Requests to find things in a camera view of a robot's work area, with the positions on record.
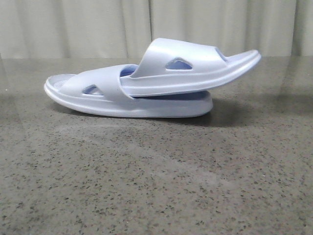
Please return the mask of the light blue slipper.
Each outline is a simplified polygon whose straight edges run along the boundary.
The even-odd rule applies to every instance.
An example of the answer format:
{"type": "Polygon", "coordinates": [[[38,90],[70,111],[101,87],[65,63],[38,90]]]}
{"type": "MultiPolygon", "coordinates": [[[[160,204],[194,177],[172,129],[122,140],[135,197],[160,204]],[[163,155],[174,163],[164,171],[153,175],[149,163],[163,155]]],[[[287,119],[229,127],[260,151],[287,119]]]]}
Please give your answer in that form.
{"type": "Polygon", "coordinates": [[[49,77],[44,85],[55,102],[73,110],[100,116],[127,118],[185,118],[202,116],[213,108],[209,92],[155,97],[131,97],[121,84],[137,68],[124,64],[79,74],[49,77]]]}
{"type": "Polygon", "coordinates": [[[214,46],[157,38],[134,72],[121,73],[121,84],[133,97],[204,91],[237,79],[260,59],[257,50],[226,57],[214,46]]]}

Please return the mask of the grey-green background curtain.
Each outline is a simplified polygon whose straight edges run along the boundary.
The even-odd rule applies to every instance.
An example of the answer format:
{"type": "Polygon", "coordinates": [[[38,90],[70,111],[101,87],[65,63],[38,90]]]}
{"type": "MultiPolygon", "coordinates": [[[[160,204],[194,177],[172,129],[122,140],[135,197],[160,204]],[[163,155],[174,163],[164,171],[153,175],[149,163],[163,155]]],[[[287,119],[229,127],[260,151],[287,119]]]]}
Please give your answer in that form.
{"type": "Polygon", "coordinates": [[[3,0],[0,56],[140,58],[155,38],[311,56],[310,0],[3,0]]]}

